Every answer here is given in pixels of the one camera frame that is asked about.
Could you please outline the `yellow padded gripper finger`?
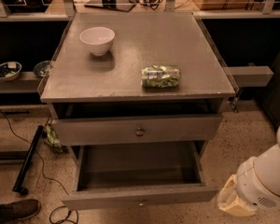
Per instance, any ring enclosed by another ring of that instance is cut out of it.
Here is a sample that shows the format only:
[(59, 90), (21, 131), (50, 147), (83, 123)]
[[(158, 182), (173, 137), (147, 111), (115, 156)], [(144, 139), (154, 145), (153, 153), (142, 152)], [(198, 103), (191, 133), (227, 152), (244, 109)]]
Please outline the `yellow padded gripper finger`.
[(257, 208), (247, 203), (237, 193), (236, 175), (231, 175), (217, 196), (218, 208), (235, 217), (251, 217), (256, 214)]

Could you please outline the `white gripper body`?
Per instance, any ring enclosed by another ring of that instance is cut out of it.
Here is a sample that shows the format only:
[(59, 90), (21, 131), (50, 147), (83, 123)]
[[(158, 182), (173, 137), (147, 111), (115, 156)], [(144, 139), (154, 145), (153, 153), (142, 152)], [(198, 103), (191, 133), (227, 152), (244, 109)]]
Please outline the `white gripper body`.
[(236, 190), (238, 196), (251, 207), (273, 210), (280, 207), (280, 196), (266, 188), (257, 177), (254, 160), (251, 157), (242, 163), (236, 173)]

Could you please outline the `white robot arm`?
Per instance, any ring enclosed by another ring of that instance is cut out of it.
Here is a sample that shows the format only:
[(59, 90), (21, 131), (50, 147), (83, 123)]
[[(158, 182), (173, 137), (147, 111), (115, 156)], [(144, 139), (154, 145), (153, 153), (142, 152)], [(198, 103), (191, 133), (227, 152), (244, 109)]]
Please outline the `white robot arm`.
[(276, 144), (258, 157), (250, 157), (230, 176), (217, 196), (217, 206), (236, 217), (280, 207), (280, 126)]

